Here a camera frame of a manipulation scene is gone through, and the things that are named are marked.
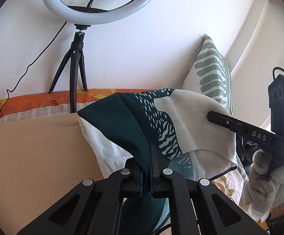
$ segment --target silver screw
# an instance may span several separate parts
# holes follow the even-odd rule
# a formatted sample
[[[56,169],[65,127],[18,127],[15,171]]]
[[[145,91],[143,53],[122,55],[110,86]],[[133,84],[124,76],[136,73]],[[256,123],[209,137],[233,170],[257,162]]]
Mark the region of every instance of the silver screw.
[[[171,169],[164,169],[164,170],[163,170],[163,173],[164,173],[165,175],[171,175],[171,174],[172,174],[172,170],[171,170]]]
[[[83,182],[82,182],[82,184],[83,184],[84,186],[90,186],[90,185],[93,184],[93,180],[92,180],[92,179],[84,179]]]
[[[121,173],[122,175],[129,175],[129,174],[130,174],[130,170],[129,170],[129,169],[122,169],[122,170],[120,171],[120,173]]]
[[[209,185],[209,180],[208,179],[201,179],[200,184],[203,186],[208,186]]]

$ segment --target knitted glove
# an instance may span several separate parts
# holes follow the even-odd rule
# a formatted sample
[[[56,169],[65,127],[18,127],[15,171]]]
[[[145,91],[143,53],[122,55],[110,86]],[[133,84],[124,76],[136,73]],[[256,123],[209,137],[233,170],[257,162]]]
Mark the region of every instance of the knitted glove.
[[[284,166],[275,169],[270,179],[267,180],[265,179],[267,178],[265,174],[269,170],[272,155],[267,151],[256,152],[253,159],[250,169],[250,180],[243,189],[246,205],[255,203],[261,206],[260,204],[267,201],[269,195],[275,195],[276,191],[272,205],[263,204],[262,206],[270,206],[271,209],[278,208],[284,203]]]

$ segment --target striped pillow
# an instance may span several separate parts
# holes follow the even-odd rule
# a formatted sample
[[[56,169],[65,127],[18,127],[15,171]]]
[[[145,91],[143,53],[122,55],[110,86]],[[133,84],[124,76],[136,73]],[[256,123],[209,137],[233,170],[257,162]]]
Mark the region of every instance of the striped pillow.
[[[209,36],[204,38],[183,89],[211,97],[233,114],[230,69]]]

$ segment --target ring light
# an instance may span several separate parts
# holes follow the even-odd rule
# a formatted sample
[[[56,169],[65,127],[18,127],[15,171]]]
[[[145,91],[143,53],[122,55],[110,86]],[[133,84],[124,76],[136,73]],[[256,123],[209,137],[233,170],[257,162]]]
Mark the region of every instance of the ring light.
[[[124,6],[102,13],[85,13],[69,8],[61,0],[43,0],[46,8],[63,20],[78,25],[101,25],[124,19],[151,0],[132,0]]]

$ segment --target wall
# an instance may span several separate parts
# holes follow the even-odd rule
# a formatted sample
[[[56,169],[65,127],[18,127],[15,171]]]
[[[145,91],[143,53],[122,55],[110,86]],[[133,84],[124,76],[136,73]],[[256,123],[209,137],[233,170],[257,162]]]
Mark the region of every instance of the wall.
[[[88,0],[63,0],[85,6]],[[95,0],[113,9],[129,0]],[[152,0],[121,21],[86,31],[84,53],[88,88],[178,88],[202,37],[209,34],[225,55],[253,0]],[[42,0],[8,0],[0,10],[0,98],[12,89],[26,66],[52,40],[63,21]],[[29,69],[11,96],[47,92],[75,28],[67,25]],[[69,89],[69,66],[55,90]]]
[[[270,116],[268,86],[276,66],[284,68],[284,3],[281,0],[271,0],[261,31],[232,80],[236,118],[261,126]]]

